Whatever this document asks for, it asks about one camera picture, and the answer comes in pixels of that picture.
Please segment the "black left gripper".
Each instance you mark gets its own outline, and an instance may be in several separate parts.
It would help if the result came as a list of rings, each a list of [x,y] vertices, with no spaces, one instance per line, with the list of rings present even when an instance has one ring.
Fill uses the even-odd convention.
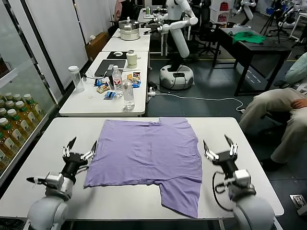
[[[92,160],[93,157],[96,155],[96,147],[97,141],[93,144],[92,148],[86,152],[85,154],[81,155],[79,153],[71,152],[71,149],[76,141],[77,137],[73,138],[67,146],[63,147],[63,154],[62,158],[65,162],[65,165],[61,171],[61,174],[64,178],[68,178],[70,180],[75,180],[75,176],[78,170],[88,164],[88,160]]]

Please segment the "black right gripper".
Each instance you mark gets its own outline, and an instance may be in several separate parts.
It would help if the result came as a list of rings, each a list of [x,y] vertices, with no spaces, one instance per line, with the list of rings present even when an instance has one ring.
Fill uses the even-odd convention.
[[[233,175],[233,173],[238,170],[235,164],[237,160],[238,144],[234,143],[227,135],[225,135],[225,138],[230,146],[230,151],[215,154],[209,149],[205,141],[203,141],[204,155],[208,160],[212,161],[213,165],[220,166],[225,175]]]

